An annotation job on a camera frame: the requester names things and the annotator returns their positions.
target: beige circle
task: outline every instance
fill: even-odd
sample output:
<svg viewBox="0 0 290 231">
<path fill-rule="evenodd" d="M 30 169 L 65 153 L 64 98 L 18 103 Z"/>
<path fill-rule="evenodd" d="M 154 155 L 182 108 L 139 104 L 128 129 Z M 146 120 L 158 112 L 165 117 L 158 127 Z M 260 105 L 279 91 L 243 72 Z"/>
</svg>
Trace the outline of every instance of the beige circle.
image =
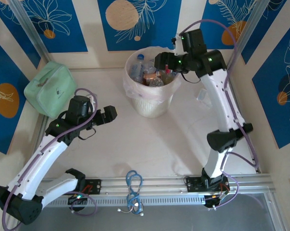
<svg viewBox="0 0 290 231">
<path fill-rule="evenodd" d="M 8 2 L 7 2 L 7 0 L 0 0 L 2 3 L 4 3 L 4 4 L 6 4 L 6 5 L 8 5 Z"/>
<path fill-rule="evenodd" d="M 106 20 L 115 30 L 129 30 L 139 21 L 139 13 L 127 0 L 116 0 L 106 9 Z"/>
<path fill-rule="evenodd" d="M 135 37 L 134 37 L 134 40 L 135 40 L 135 41 L 140 41 L 140 36 L 135 36 Z"/>
<path fill-rule="evenodd" d="M 220 1 L 220 0 L 209 0 L 209 3 L 210 3 L 211 5 L 213 5 L 213 4 L 217 4 L 219 1 Z"/>
</svg>

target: plastic bag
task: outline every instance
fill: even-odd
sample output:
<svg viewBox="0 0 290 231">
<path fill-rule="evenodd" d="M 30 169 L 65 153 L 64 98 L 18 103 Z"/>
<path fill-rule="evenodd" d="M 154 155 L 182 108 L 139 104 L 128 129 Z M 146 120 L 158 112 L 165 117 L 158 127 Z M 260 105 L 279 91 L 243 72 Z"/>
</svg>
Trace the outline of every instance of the plastic bag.
<svg viewBox="0 0 290 231">
<path fill-rule="evenodd" d="M 132 64 L 137 60 L 137 56 L 139 54 L 143 54 L 145 56 L 144 61 L 149 61 L 154 59 L 159 53 L 162 52 L 172 52 L 168 48 L 162 47 L 147 47 L 137 52 L 133 53 L 127 60 L 126 66 L 123 74 L 124 88 L 126 91 L 126 95 L 129 98 L 137 99 L 137 100 L 149 100 L 151 104 L 160 104 L 165 100 L 169 100 L 175 91 L 181 85 L 181 80 L 177 75 L 174 80 L 162 87 L 148 87 L 133 81 L 129 74 L 130 68 Z"/>
</svg>

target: bottle cap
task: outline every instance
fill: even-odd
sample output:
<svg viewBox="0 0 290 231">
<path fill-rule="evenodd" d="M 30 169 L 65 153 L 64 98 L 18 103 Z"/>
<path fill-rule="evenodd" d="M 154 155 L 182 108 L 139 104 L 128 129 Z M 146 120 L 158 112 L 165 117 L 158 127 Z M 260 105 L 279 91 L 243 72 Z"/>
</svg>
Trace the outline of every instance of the bottle cap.
<svg viewBox="0 0 290 231">
<path fill-rule="evenodd" d="M 144 60 L 144 55 L 143 55 L 143 54 L 139 54 L 139 55 L 137 56 L 137 59 Z"/>
</svg>

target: plastic bottle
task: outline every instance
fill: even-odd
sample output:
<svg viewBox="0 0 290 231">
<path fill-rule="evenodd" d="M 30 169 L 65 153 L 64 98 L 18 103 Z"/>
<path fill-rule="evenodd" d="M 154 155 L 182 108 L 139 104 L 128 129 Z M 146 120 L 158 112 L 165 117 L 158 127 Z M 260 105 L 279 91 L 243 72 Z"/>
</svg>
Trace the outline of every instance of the plastic bottle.
<svg viewBox="0 0 290 231">
<path fill-rule="evenodd" d="M 153 74 L 156 71 L 154 67 L 154 59 L 151 59 L 148 62 L 144 63 L 144 73 L 145 74 Z"/>
<path fill-rule="evenodd" d="M 153 78 L 151 81 L 150 81 L 150 84 L 149 84 L 149 87 L 161 87 L 161 86 L 164 86 L 164 83 L 163 81 L 156 77 L 156 78 Z"/>
<path fill-rule="evenodd" d="M 143 72 L 144 72 L 144 55 L 139 54 L 137 56 L 137 60 L 133 63 L 130 78 L 133 79 L 135 82 L 142 83 L 143 81 Z"/>
</svg>

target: blue cable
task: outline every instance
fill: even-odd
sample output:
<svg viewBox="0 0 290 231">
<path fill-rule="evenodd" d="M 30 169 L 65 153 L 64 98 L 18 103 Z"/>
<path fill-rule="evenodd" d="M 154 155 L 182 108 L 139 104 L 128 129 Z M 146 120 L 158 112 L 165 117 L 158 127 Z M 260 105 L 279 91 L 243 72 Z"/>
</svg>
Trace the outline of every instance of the blue cable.
<svg viewBox="0 0 290 231">
<path fill-rule="evenodd" d="M 133 178 L 139 178 L 139 180 L 140 180 L 139 189 L 137 192 L 135 192 L 131 186 Z M 143 211 L 142 203 L 141 203 L 140 198 L 139 198 L 139 191 L 143 185 L 143 177 L 140 174 L 138 174 L 136 171 L 131 170 L 126 175 L 126 184 L 129 188 L 129 194 L 126 196 L 127 208 L 128 208 L 128 210 L 131 210 L 131 208 L 134 208 L 135 201 L 136 201 L 138 203 L 138 209 L 137 210 L 132 209 L 131 213 L 133 213 L 135 215 L 139 215 Z"/>
</svg>

